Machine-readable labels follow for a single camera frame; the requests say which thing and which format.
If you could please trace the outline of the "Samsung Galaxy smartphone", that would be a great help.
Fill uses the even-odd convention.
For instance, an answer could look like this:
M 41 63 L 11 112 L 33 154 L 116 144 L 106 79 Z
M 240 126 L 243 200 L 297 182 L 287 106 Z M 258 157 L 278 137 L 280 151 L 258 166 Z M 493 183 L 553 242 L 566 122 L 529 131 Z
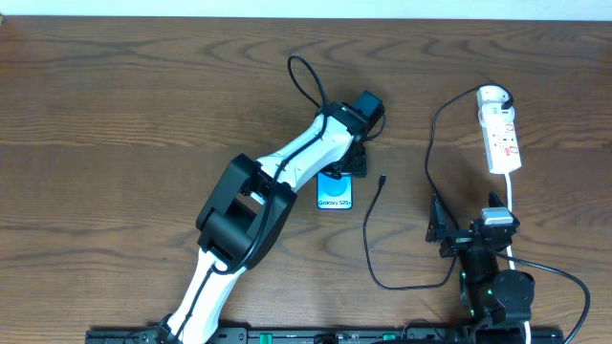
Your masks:
M 339 179 L 317 174 L 317 208 L 322 210 L 348 210 L 353 207 L 353 186 L 350 176 Z

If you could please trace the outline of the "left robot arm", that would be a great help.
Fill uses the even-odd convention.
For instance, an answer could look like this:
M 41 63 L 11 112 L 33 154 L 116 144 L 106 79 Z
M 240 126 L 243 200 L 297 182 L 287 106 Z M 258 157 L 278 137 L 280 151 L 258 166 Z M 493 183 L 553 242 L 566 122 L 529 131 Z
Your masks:
M 311 126 L 278 151 L 235 157 L 199 213 L 198 262 L 181 305 L 161 321 L 160 343 L 205 343 L 238 278 L 271 250 L 297 192 L 321 171 L 338 177 L 383 117 L 383 102 L 364 91 L 348 104 L 320 106 Z

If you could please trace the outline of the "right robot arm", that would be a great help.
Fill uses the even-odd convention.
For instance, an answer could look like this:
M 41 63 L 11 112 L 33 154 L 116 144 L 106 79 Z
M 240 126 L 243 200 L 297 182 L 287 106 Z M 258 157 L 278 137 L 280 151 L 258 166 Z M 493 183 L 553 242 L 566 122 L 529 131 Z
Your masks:
M 463 326 L 469 343 L 531 343 L 529 325 L 535 298 L 534 277 L 517 269 L 501 269 L 497 255 L 512 243 L 519 221 L 496 193 L 467 229 L 448 227 L 442 200 L 431 198 L 426 241 L 438 243 L 443 258 L 460 262 L 462 302 L 472 311 Z

